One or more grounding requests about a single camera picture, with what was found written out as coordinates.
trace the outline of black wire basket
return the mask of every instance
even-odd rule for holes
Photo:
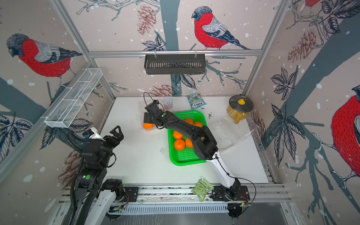
[[[205,54],[159,54],[146,55],[147,74],[203,74]]]

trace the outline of bullfinch illustration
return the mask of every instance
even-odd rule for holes
[[[239,43],[230,34],[227,27],[220,23],[207,6],[200,6],[195,9],[191,18],[194,18],[195,36],[200,43],[207,48],[220,49],[226,45],[236,45],[243,49],[249,49]]]
[[[331,130],[334,144],[323,143],[319,135],[315,134],[320,144],[335,149],[351,168],[351,173],[345,178],[338,172],[332,171],[344,182],[344,186],[340,186],[342,189],[347,189],[348,179],[360,176],[360,85],[352,90],[356,95],[352,96],[333,116]]]
[[[19,59],[26,63],[34,72],[45,77],[58,77],[61,84],[61,76],[70,69],[70,64],[82,53],[60,48],[57,45],[44,44],[30,39],[28,36],[17,33],[8,38],[6,42],[9,53],[12,57],[19,56]]]

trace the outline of white table surface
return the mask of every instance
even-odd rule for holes
[[[163,103],[164,97],[153,98]],[[148,104],[151,102],[149,97],[145,99]],[[190,111],[186,97],[171,97],[171,99],[174,105],[171,112]],[[207,105],[196,110],[204,114],[208,126],[227,116],[229,96],[206,96],[203,99]],[[124,184],[143,185],[195,184],[200,176],[204,176],[210,183],[220,183],[214,169],[207,162],[188,166],[174,165],[169,158],[167,129],[154,131],[143,129],[144,112],[146,112],[144,107],[143,97],[119,97],[115,100],[101,136],[110,135],[109,132],[119,125],[124,139],[113,150],[117,160],[107,169],[104,180],[122,179]],[[249,132],[246,120],[240,121],[237,125],[233,122],[231,127],[242,134]],[[268,183],[251,135],[234,147],[221,152],[221,157],[236,177],[251,180],[253,183]]]

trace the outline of white mesh rack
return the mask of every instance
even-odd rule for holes
[[[69,127],[102,75],[99,68],[81,70],[78,81],[72,87],[65,88],[67,94],[45,119],[45,123],[50,127]]]

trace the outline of yellow pot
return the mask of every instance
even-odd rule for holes
[[[232,96],[229,100],[228,115],[238,124],[240,120],[245,119],[252,108],[254,107],[252,101],[242,95]]]

